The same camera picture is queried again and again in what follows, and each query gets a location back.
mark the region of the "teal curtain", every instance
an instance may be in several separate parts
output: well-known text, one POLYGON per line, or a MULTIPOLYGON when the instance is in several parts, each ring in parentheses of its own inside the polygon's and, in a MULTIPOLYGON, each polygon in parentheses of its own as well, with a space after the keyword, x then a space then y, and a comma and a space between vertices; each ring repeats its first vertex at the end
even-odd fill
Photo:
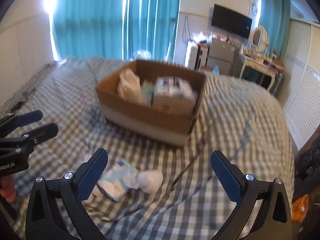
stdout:
POLYGON ((123 0, 57 0, 52 32, 61 57, 122 59, 123 0))
POLYGON ((124 59, 148 50, 163 60, 173 59, 180 0, 126 0, 123 22, 124 59))
POLYGON ((264 26, 268 33, 269 53, 275 49, 281 60, 284 60, 289 43, 290 11, 290 0, 261 0, 259 25, 264 26))

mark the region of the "blue gripper pad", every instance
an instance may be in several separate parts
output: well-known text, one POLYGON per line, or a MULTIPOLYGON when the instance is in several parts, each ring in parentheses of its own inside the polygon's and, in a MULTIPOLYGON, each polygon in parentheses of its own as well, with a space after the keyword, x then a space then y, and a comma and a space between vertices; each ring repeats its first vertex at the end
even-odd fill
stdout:
POLYGON ((220 151, 215 151, 211 154, 211 167, 214 173, 217 175, 218 180, 223 186, 229 199, 233 202, 240 203, 242 201, 241 186, 232 171, 226 165, 226 158, 223 160, 219 154, 220 151))
POLYGON ((79 201, 87 200, 97 184, 101 174, 108 163, 108 153, 104 149, 98 149, 90 160, 82 163, 75 172, 74 183, 76 196, 79 201))
POLYGON ((23 127, 30 123, 38 122, 43 118, 43 113, 40 110, 36 110, 24 115, 18 116, 17 120, 15 121, 15 125, 18 127, 23 127))

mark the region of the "silver bolt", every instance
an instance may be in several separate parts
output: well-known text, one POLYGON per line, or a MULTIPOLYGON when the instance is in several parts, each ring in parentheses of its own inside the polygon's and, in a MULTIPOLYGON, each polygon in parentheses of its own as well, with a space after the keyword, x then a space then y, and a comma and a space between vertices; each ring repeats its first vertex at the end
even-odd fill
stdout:
POLYGON ((281 185, 283 183, 282 179, 276 178, 276 184, 281 185))
POLYGON ((64 175, 65 179, 71 179, 73 177, 73 174, 71 172, 68 172, 67 174, 64 175))
POLYGON ((36 178, 36 182, 37 182, 37 183, 41 182, 42 180, 43 180, 43 178, 42 178, 42 177, 38 177, 38 178, 36 178))
POLYGON ((252 174, 247 174, 245 178, 250 181, 254 180, 254 176, 252 174))

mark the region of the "black flat screen tv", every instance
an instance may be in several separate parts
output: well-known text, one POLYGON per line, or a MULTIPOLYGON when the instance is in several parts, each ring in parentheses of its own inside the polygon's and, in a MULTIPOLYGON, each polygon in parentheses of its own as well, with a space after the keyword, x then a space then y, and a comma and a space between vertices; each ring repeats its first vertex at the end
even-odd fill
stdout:
POLYGON ((228 32, 249 38, 252 19, 245 15, 215 4, 212 16, 212 26, 224 29, 228 32))

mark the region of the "checkered bedspread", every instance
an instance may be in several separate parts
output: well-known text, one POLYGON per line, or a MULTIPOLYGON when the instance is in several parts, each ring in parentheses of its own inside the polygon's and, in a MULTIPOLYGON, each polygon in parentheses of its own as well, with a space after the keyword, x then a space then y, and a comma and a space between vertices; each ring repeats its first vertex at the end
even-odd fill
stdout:
MULTIPOLYGON (((36 147, 29 158, 30 168, 15 175, 20 218, 12 226, 21 237, 35 178, 61 178, 75 171, 85 154, 98 148, 108 151, 107 169, 124 158, 140 171, 160 170, 164 175, 155 196, 131 190, 119 202, 100 196, 84 204, 107 239, 211 239, 235 207, 210 167, 210 155, 218 149, 244 174, 268 181, 282 178, 292 199, 294 166, 289 132, 280 105, 263 88, 210 75, 188 145, 176 149, 105 120, 95 85, 123 64, 101 58, 62 60, 19 110, 40 109, 44 113, 41 124, 55 122, 60 130, 56 138, 36 147)), ((11 136, 39 125, 17 129, 11 136)), ((59 206, 69 231, 77 236, 61 202, 59 206)), ((248 233, 254 218, 250 217, 243 234, 248 233)))

